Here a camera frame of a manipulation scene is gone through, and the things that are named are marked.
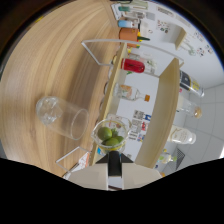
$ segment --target cup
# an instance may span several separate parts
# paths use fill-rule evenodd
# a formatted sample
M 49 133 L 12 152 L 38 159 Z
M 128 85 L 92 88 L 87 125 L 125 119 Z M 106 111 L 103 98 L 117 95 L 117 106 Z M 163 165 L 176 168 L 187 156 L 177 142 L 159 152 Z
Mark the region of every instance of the cup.
M 73 140 L 83 136 L 89 122 L 86 109 L 55 96 L 41 98 L 36 104 L 36 114 L 46 127 Z

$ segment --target wooden table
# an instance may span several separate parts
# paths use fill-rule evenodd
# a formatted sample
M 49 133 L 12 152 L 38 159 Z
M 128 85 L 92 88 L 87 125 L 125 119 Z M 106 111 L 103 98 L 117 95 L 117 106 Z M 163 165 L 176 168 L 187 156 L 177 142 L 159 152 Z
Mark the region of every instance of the wooden table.
M 37 22 L 20 40 L 0 83 L 0 137 L 9 160 L 37 166 L 57 176 L 65 171 L 55 161 L 77 146 L 92 149 L 90 133 L 99 116 L 109 67 L 99 66 L 81 45 L 86 39 L 119 39 L 109 0 L 78 0 Z M 118 43 L 89 45 L 109 63 Z M 90 121 L 79 141 L 60 136 L 37 118 L 35 106 L 44 96 L 57 96 L 86 108 Z M 61 164 L 70 169 L 83 151 Z

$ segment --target jar lid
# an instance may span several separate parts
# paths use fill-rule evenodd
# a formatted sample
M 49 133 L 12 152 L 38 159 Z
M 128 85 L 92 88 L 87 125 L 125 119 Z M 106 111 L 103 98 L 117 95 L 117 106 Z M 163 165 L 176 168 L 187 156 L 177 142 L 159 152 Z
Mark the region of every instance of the jar lid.
M 150 96 L 149 95 L 145 95 L 145 101 L 149 102 Z

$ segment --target glass jar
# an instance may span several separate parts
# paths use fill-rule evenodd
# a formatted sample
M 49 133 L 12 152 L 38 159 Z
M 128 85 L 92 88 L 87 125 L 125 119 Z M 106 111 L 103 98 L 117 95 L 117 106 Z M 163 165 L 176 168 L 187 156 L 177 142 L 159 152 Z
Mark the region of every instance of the glass jar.
M 196 141 L 196 135 L 186 128 L 172 125 L 167 141 L 177 144 L 194 144 Z
M 129 58 L 123 58 L 121 61 L 121 68 L 126 71 L 142 73 L 145 70 L 145 65 L 140 61 L 136 61 Z
M 140 93 L 137 88 L 133 86 L 120 85 L 118 83 L 114 86 L 113 96 L 130 101 L 136 101 L 142 98 L 144 101 L 149 102 L 150 99 L 149 95 Z
M 196 103 L 187 100 L 180 94 L 177 102 L 177 111 L 182 111 L 185 114 L 195 118 L 200 118 L 202 116 L 201 108 Z

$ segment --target clear glass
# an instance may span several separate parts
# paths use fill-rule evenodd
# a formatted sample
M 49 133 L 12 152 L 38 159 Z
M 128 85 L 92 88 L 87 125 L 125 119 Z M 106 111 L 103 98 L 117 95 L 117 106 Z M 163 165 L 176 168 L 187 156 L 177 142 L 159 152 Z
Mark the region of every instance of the clear glass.
M 98 137 L 98 131 L 101 127 L 108 127 L 109 129 L 116 129 L 117 135 L 122 136 L 123 140 L 113 146 L 106 146 L 103 144 L 103 140 Z M 125 149 L 124 145 L 128 139 L 128 135 L 130 132 L 130 127 L 127 127 L 122 121 L 118 119 L 104 119 L 100 121 L 92 131 L 91 137 L 95 141 L 95 143 L 99 146 L 103 154 L 108 154 L 110 151 L 118 151 L 122 153 Z
M 178 97 L 177 111 L 182 111 L 195 118 L 200 118 L 202 116 L 201 108 L 196 103 L 187 100 L 180 94 Z
M 172 125 L 167 141 L 176 144 L 194 144 L 196 135 L 186 128 Z
M 140 93 L 137 88 L 127 85 L 120 85 L 118 83 L 114 85 L 113 96 L 130 101 L 135 101 L 139 98 L 149 101 L 149 95 Z
M 73 140 L 83 136 L 89 122 L 86 109 L 55 96 L 41 98 L 36 104 L 36 114 L 46 127 Z
M 194 93 L 198 97 L 204 97 L 204 88 L 194 78 L 183 71 L 180 71 L 180 87 Z

